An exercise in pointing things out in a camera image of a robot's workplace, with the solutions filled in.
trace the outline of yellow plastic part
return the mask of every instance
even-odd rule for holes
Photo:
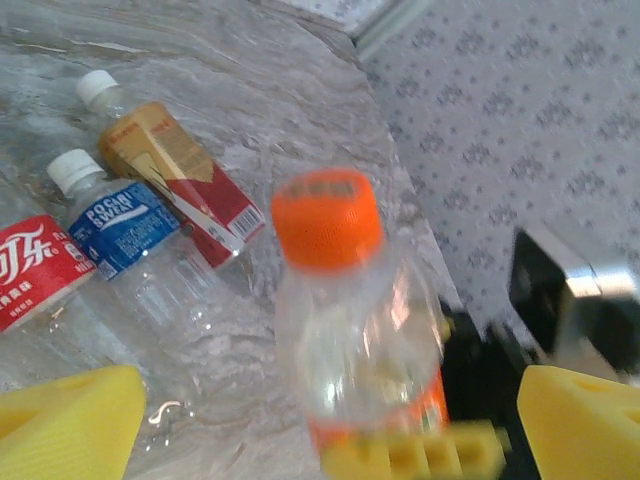
[[[357,437],[328,448],[332,480],[495,480],[505,465],[491,422],[452,423],[443,432]]]
[[[518,412],[544,480],[640,478],[640,389],[535,365]]]
[[[122,479],[145,401],[130,366],[0,395],[0,478]]]
[[[453,319],[451,317],[444,317],[444,322],[442,322],[442,327],[440,329],[440,337],[442,338],[442,341],[449,341],[454,330],[455,324]]]

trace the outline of red label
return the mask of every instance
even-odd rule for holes
[[[244,249],[264,226],[264,217],[217,165],[213,168],[210,182],[168,180],[167,185],[183,223],[193,228],[196,247],[215,268]]]
[[[0,232],[0,332],[62,298],[95,266],[49,215]]]

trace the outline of orange label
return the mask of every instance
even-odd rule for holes
[[[98,148],[116,174],[146,180],[166,197],[213,267],[235,257],[265,224],[255,204],[161,103],[120,119]]]
[[[384,430],[399,430],[403,432],[422,432],[439,430],[449,423],[447,403],[442,385],[440,370],[433,383],[412,404],[394,412],[381,426]],[[319,454],[328,446],[349,440],[360,435],[361,431],[343,427],[327,426],[320,422],[309,420],[311,441]]]

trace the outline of bottle label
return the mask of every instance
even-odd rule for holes
[[[94,202],[69,233],[110,280],[179,226],[151,189],[136,182]]]
[[[120,176],[143,179],[164,195],[213,267],[244,249],[264,216],[158,102],[120,119],[98,143]]]
[[[49,215],[5,228],[0,232],[0,332],[42,312],[94,271]]]
[[[377,426],[376,433],[380,431],[400,432],[426,432],[440,430],[449,423],[447,403],[444,396],[442,375],[440,370],[432,384],[412,404],[391,414],[381,425]],[[321,422],[309,420],[311,440],[318,455],[328,447],[342,444],[351,438],[362,438],[367,433],[341,425],[326,425]]]

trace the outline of orange bottle cap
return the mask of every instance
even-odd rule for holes
[[[273,196],[271,214],[285,258],[300,268],[357,265],[384,243],[373,188],[357,170],[331,168],[294,178]]]

